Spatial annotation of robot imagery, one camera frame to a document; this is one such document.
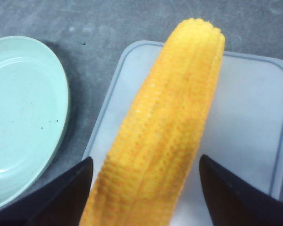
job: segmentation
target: light green plate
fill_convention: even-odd
[[[63,67],[43,43],[0,39],[0,206],[46,169],[63,138],[69,89]]]

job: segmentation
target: yellow corn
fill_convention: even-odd
[[[81,226],[165,226],[200,144],[225,38],[182,21],[139,90],[88,198]]]

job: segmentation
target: concrete surface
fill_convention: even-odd
[[[189,17],[221,28],[228,51],[283,60],[283,0],[0,0],[0,37],[24,35],[47,44],[64,66],[72,98],[60,150],[21,196],[81,160],[126,46],[137,40],[164,42]]]

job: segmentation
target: white cutting board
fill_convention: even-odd
[[[94,161],[92,184],[123,118],[163,43],[138,41],[123,52],[85,155]],[[283,61],[225,52],[205,132],[171,226],[211,226],[202,194],[202,154],[278,199],[283,179]]]

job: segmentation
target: gray countertop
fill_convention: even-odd
[[[164,42],[189,17],[221,28],[228,51],[283,60],[283,0],[0,0],[0,37],[24,35],[48,45],[72,98],[61,148],[20,197],[81,160],[123,50],[138,40]]]

